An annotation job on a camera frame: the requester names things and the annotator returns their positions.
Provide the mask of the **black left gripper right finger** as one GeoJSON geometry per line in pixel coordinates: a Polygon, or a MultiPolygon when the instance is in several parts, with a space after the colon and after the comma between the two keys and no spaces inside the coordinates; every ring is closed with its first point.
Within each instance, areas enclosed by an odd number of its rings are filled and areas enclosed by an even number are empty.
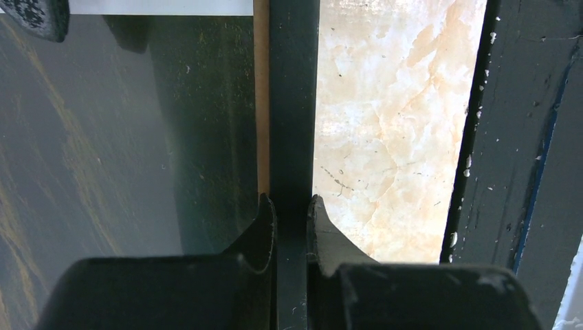
{"type": "Polygon", "coordinates": [[[480,265],[379,263],[309,204],[310,329],[539,329],[509,271],[480,265]]]}

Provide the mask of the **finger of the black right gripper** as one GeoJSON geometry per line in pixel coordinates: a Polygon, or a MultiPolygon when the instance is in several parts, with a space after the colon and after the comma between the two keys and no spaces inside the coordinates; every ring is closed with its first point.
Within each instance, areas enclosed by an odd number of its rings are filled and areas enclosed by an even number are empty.
{"type": "Polygon", "coordinates": [[[68,0],[1,0],[1,9],[31,35],[62,43],[68,33],[68,0]]]}

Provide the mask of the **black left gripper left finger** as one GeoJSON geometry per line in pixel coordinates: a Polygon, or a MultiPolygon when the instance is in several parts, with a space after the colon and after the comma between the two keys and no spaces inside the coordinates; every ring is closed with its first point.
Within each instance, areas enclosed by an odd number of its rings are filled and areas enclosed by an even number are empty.
{"type": "Polygon", "coordinates": [[[220,254],[86,258],[61,276],[38,329],[267,329],[276,213],[261,195],[252,224],[220,254]]]}

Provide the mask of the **mountain landscape photo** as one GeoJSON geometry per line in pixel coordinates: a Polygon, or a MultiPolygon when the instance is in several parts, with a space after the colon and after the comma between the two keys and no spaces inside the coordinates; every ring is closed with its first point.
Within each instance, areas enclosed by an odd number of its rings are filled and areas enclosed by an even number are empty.
{"type": "Polygon", "coordinates": [[[212,254],[256,213],[253,19],[1,16],[1,328],[90,257],[212,254]]]}

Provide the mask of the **black picture frame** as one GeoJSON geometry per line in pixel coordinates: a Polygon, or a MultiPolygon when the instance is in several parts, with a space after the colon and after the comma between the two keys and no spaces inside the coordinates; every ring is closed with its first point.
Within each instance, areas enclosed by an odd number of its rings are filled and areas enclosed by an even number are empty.
{"type": "Polygon", "coordinates": [[[258,190],[276,211],[273,329],[308,327],[319,1],[255,1],[258,190]]]}

